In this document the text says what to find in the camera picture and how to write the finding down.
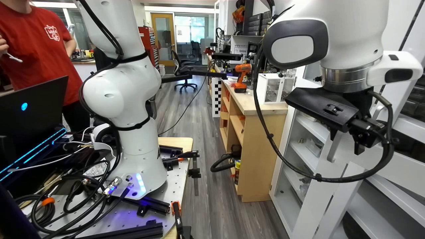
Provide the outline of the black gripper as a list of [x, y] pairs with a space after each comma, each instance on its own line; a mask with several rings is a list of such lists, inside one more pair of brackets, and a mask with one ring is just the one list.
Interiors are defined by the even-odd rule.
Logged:
[[373, 120], [371, 101], [381, 102], [386, 109], [390, 102], [373, 89], [354, 93], [333, 93], [323, 88], [296, 88], [285, 102], [316, 118], [330, 131], [334, 139], [337, 131], [347, 133], [354, 141], [354, 154], [379, 143], [383, 154], [390, 154], [390, 121]]

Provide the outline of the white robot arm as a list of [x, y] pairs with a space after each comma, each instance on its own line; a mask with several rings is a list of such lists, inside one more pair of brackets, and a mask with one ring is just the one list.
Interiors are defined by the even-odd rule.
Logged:
[[[83, 81], [80, 104], [118, 130], [123, 159], [112, 174], [127, 183], [114, 193], [136, 201], [165, 182], [155, 121], [146, 106], [160, 76], [139, 40], [130, 0], [75, 0], [75, 5], [90, 40], [110, 60]], [[272, 21], [257, 60], [278, 69], [318, 62], [323, 85], [297, 89], [285, 102], [333, 131], [385, 142], [390, 129], [374, 124], [369, 108], [379, 97], [373, 88], [382, 81], [371, 72], [382, 64], [387, 9], [387, 0], [304, 0]]]

